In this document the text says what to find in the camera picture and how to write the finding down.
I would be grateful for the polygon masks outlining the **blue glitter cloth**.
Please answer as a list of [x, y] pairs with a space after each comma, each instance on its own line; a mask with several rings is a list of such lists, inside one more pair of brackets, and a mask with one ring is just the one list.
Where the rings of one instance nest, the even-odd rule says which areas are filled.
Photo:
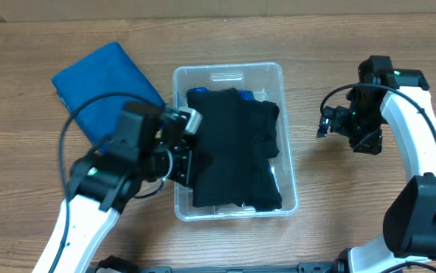
[[[188, 93], [208, 93], [209, 89], [206, 89], [205, 87], [196, 87], [196, 88], [192, 88], [192, 89], [187, 90], [187, 92]], [[242, 100], [246, 100], [246, 101], [255, 101], [256, 100], [252, 91], [238, 89], [237, 93], [240, 95]]]

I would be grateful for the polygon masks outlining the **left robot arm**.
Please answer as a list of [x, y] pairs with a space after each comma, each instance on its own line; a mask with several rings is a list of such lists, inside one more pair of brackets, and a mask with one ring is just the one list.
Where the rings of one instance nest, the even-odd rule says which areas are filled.
[[192, 151], [184, 140], [202, 120], [193, 108], [126, 102], [102, 154], [91, 148], [61, 174], [64, 200], [36, 272], [85, 272], [127, 203], [147, 198], [143, 182], [187, 183]]

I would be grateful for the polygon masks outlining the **blue denim cloth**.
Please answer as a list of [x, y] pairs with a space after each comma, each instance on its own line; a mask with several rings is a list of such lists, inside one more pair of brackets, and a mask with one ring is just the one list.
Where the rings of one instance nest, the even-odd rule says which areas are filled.
[[[60, 71], [52, 83], [66, 109], [72, 113], [91, 98], [107, 93], [132, 93], [155, 105], [165, 104], [157, 90], [133, 63], [121, 45], [111, 42]], [[127, 96], [100, 99], [85, 107], [75, 118], [88, 140], [97, 144], [114, 132]]]

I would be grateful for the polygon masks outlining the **clear plastic storage bin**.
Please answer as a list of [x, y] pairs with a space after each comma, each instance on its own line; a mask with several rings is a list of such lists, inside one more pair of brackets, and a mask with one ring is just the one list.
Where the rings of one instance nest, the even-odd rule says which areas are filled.
[[276, 62], [182, 66], [174, 107], [202, 115], [191, 177], [175, 184], [181, 221], [286, 217], [299, 208], [284, 78]]

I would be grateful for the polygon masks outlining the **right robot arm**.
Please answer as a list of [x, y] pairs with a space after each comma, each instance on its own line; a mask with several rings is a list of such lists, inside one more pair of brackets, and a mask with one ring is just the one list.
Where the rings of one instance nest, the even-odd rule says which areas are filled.
[[358, 66], [358, 83], [343, 86], [349, 107], [320, 104], [317, 136], [338, 133], [354, 152], [377, 155], [382, 125], [394, 134], [406, 186], [384, 215], [382, 233], [343, 250], [329, 272], [401, 272], [413, 266], [436, 271], [436, 117], [420, 70], [396, 69], [388, 56]]

